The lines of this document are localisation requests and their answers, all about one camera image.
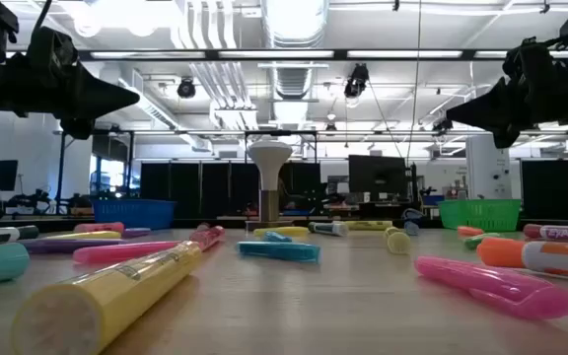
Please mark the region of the green Expo marker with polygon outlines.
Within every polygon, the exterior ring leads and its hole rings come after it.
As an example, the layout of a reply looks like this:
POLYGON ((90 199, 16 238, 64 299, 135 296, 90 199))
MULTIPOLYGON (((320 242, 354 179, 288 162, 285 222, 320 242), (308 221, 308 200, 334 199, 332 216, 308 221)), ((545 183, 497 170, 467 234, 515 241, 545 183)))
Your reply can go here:
POLYGON ((335 237, 346 237, 349 234, 349 228, 345 223, 331 222, 310 222, 308 229, 311 233, 322 234, 335 237))

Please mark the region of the slim green highlighter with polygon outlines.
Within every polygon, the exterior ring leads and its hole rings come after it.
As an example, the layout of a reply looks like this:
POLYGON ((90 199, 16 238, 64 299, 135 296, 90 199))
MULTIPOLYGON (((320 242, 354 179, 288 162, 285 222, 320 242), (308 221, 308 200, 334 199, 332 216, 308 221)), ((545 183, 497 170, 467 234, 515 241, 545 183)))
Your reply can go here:
POLYGON ((501 238, 500 234, 497 233, 484 233, 476 236, 471 236, 462 241, 463 246, 468 250, 476 250, 477 247, 486 238, 501 238))

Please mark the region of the white column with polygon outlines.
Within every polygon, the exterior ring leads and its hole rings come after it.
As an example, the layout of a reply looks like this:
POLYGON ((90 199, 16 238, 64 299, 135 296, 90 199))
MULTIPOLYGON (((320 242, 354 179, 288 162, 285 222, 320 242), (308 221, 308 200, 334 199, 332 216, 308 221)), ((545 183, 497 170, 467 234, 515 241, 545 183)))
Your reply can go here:
POLYGON ((498 149, 492 135, 469 136, 465 142, 470 199, 511 199, 508 149, 498 149))

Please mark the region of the orange Expo marker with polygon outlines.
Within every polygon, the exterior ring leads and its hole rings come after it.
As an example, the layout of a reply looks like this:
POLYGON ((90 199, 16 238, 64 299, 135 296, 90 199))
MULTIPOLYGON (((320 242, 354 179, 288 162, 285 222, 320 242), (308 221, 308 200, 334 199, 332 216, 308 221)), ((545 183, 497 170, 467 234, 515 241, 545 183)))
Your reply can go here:
POLYGON ((523 268, 568 277, 568 243, 485 238, 476 252, 489 266, 523 268))

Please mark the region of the black partition panels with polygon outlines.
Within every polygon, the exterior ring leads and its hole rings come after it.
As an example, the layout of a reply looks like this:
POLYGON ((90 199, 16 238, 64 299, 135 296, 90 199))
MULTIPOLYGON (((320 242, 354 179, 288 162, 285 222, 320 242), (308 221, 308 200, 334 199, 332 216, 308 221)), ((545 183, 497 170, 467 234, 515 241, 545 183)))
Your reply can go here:
MULTIPOLYGON (((146 199, 176 204, 177 219, 252 217, 259 213, 260 173, 252 163, 145 162, 140 192, 146 199)), ((286 163, 278 174, 282 215, 316 212, 325 197, 320 165, 286 163)))
POLYGON ((568 160, 521 161, 523 215, 568 220, 568 160))

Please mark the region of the white mushroom lamp metal base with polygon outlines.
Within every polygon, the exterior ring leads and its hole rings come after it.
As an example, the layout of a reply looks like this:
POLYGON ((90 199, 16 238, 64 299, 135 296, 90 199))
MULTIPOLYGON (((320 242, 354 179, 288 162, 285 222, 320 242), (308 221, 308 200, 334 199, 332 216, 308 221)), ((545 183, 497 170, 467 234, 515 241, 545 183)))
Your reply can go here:
POLYGON ((248 148, 260 177, 258 219, 246 221, 249 232, 264 228, 291 227, 293 222, 280 219, 279 172, 292 155, 289 145, 280 141, 258 141, 248 148))

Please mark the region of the green plastic basket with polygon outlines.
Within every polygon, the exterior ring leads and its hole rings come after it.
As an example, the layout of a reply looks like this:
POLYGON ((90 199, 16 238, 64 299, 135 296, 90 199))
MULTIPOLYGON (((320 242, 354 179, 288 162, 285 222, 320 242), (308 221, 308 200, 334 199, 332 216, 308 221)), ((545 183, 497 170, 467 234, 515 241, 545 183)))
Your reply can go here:
POLYGON ((520 199, 445 200, 438 203, 443 226, 479 228, 485 232, 513 232, 521 210, 520 199))

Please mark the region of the black overhead beam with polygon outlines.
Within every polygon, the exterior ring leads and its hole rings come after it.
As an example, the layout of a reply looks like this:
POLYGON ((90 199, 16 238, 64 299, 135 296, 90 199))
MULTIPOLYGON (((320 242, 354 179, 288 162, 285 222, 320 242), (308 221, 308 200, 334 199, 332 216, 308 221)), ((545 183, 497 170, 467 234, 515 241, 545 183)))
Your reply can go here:
POLYGON ((502 61, 498 49, 79 49, 82 61, 502 61))

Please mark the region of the slim pink highlighter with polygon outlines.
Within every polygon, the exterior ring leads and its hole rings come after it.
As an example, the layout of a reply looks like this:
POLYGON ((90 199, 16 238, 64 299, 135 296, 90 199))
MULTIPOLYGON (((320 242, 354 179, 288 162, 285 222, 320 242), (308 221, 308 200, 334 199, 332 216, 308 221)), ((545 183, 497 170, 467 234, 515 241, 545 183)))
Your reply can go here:
POLYGON ((124 230, 125 227, 121 222, 78 224, 73 229, 75 233, 117 232, 120 234, 124 230))
POLYGON ((79 264, 117 263, 172 249, 177 245, 179 242, 146 242, 79 248, 74 251, 73 260, 79 264))

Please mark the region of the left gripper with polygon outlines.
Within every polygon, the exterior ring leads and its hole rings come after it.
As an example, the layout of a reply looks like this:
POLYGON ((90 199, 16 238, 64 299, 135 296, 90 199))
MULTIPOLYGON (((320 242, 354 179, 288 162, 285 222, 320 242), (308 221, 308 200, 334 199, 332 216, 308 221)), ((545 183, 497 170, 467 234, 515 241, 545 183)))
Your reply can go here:
POLYGON ((66 135, 87 140, 97 118, 139 103, 140 96, 121 87, 120 79, 121 69, 116 64, 102 64, 94 72, 79 62, 74 98, 66 78, 32 68, 29 60, 18 53, 11 63, 0 64, 0 111, 11 111, 19 117, 27 117, 30 112, 51 113, 60 119, 66 135))

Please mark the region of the black stand post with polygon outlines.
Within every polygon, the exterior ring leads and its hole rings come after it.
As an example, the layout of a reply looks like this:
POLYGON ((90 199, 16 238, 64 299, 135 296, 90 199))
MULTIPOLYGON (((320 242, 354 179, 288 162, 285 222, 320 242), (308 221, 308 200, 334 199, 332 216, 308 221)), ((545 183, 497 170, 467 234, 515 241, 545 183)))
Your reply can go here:
POLYGON ((55 214, 61 214, 61 200, 62 200, 62 185, 63 185, 63 174, 64 174, 64 159, 66 150, 66 136, 67 134, 63 131, 60 138, 59 146, 59 161, 58 161, 58 175, 57 175, 57 188, 55 194, 55 214))

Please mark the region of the coral pink highlighter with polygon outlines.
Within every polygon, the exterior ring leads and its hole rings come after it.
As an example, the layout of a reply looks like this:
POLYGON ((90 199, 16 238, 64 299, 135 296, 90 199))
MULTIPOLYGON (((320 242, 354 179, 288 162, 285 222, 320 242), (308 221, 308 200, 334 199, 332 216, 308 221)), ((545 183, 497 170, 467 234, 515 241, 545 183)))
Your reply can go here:
POLYGON ((225 229, 221 226, 210 226, 211 228, 204 231, 194 231, 189 240, 198 244, 202 251, 206 251, 219 243, 225 237, 225 229))

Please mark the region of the slim yellow highlighter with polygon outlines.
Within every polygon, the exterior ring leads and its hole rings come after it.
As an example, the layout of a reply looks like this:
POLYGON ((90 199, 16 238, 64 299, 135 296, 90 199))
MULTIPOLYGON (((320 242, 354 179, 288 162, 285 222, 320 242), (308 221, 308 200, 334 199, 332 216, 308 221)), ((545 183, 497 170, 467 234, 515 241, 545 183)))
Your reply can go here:
POLYGON ((263 237, 267 232, 274 232, 291 238, 305 238, 309 234, 309 230, 307 228, 294 226, 255 229, 253 234, 256 237, 263 237))
POLYGON ((45 237, 46 240, 119 240, 120 238, 121 233, 115 231, 82 232, 45 237))

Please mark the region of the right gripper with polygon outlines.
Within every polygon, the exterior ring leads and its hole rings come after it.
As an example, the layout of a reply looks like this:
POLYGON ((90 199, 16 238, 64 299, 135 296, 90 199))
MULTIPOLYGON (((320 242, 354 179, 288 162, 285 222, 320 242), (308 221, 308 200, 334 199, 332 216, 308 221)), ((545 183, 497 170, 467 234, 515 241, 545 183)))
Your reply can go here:
POLYGON ((450 108, 446 119, 492 130, 495 147, 510 148, 520 136, 519 127, 568 124, 568 69, 546 74, 519 70, 513 80, 501 77, 486 94, 450 108))

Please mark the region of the fat yellow Sharpie highlighter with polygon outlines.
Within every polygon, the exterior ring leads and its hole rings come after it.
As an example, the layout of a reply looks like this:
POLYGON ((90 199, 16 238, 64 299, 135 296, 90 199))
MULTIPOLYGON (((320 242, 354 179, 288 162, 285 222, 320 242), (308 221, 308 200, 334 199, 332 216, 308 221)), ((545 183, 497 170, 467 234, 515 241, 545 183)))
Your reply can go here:
POLYGON ((51 284, 19 308, 16 355, 99 355, 185 278, 202 255, 195 242, 51 284))

